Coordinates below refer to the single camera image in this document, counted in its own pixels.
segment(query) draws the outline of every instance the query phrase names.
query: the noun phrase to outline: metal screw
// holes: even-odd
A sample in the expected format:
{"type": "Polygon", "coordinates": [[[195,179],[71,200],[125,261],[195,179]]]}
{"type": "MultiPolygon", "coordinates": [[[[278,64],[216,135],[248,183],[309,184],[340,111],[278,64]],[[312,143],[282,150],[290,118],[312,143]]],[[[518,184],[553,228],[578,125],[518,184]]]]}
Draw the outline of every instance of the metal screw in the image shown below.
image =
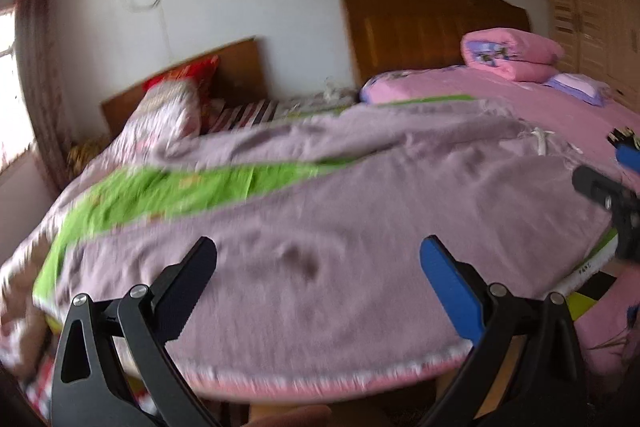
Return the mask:
{"type": "Polygon", "coordinates": [[[553,302],[553,304],[563,304],[564,303],[564,297],[562,296],[562,294],[559,294],[558,292],[553,292],[551,293],[551,302],[553,302]]]}
{"type": "Polygon", "coordinates": [[[74,306],[82,306],[87,300],[87,296],[84,293],[76,295],[73,300],[74,306]]]}
{"type": "Polygon", "coordinates": [[[507,286],[497,282],[489,286],[489,291],[494,297],[504,297],[507,295],[507,286]]]}
{"type": "Polygon", "coordinates": [[[138,284],[137,286],[133,286],[129,295],[131,295],[134,299],[143,298],[146,295],[146,292],[149,290],[145,285],[138,284]]]}

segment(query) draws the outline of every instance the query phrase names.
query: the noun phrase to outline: window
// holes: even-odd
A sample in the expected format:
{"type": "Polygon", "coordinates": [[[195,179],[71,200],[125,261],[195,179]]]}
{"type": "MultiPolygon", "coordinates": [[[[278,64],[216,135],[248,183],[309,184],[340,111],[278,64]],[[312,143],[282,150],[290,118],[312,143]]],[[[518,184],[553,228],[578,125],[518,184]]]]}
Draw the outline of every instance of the window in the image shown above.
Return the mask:
{"type": "Polygon", "coordinates": [[[0,171],[33,142],[33,129],[18,81],[14,39],[14,10],[0,10],[0,171]]]}

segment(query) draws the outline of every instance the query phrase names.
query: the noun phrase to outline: wooden headboard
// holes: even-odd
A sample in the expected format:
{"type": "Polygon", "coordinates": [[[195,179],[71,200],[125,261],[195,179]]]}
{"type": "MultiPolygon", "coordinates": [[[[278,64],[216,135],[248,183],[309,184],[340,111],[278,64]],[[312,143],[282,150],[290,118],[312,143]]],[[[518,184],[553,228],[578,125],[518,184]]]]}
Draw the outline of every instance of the wooden headboard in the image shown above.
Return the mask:
{"type": "MultiPolygon", "coordinates": [[[[166,68],[164,71],[151,74],[148,78],[153,78],[209,55],[218,55],[220,57],[220,66],[212,83],[212,98],[224,98],[227,103],[232,105],[257,102],[267,98],[267,87],[260,58],[260,45],[256,38],[233,42],[221,48],[188,58],[166,68]]],[[[142,80],[113,98],[102,102],[102,113],[109,125],[112,137],[120,134],[124,124],[127,123],[127,120],[129,120],[129,117],[145,96],[143,90],[144,82],[142,80]]]]}
{"type": "Polygon", "coordinates": [[[342,0],[342,10],[359,86],[385,71],[463,64],[471,31],[530,31],[526,10],[503,0],[342,0]]]}

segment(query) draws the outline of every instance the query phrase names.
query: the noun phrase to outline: wooden wardrobe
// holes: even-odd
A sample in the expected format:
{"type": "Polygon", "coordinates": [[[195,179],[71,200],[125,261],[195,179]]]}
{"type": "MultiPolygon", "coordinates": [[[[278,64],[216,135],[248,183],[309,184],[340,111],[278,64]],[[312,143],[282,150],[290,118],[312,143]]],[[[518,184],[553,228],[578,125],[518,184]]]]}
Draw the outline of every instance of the wooden wardrobe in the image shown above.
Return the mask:
{"type": "Polygon", "coordinates": [[[550,36],[564,48],[559,70],[612,87],[618,102],[640,112],[640,0],[548,0],[550,36]]]}

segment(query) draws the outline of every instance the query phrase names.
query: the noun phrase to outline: purple blanket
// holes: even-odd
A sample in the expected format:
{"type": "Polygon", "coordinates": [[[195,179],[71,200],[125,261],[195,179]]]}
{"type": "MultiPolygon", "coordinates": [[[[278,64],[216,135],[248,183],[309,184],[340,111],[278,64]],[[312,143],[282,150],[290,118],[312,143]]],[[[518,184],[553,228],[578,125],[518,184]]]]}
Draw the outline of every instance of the purple blanket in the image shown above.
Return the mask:
{"type": "MultiPolygon", "coordinates": [[[[469,349],[420,271],[437,234],[486,281],[542,296],[584,258],[609,216],[574,192],[581,161],[497,102],[356,106],[340,117],[186,140],[153,162],[363,158],[266,196],[133,223],[66,254],[57,304],[117,298],[177,263],[201,235],[218,269],[168,350],[200,393],[326,401],[433,377],[469,349]]],[[[125,366],[130,367],[126,354],[125,366]]]]}

